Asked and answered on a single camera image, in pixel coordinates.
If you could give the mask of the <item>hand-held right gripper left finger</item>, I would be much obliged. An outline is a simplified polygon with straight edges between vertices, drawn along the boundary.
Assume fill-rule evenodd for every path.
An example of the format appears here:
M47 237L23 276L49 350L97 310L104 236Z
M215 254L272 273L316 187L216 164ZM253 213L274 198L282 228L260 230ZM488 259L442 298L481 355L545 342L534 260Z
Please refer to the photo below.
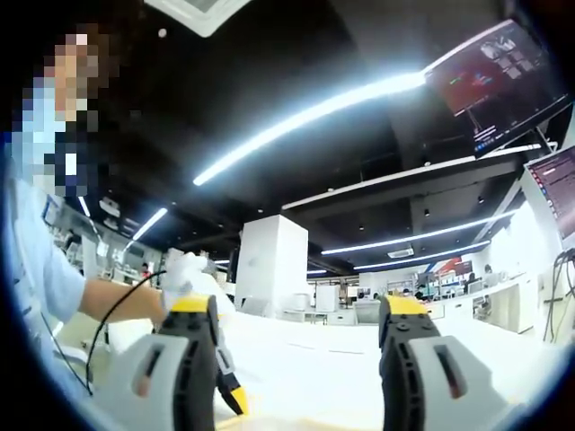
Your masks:
M161 329L111 363L104 411L124 430L213 430L217 301L179 300Z

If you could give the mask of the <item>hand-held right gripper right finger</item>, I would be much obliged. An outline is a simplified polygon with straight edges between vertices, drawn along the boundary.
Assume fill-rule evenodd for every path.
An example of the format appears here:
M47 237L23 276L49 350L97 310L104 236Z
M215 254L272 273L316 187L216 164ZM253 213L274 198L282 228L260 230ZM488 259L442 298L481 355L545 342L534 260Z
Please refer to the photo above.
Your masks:
M487 430L505 416L489 367L417 300L381 300L378 345L384 430Z

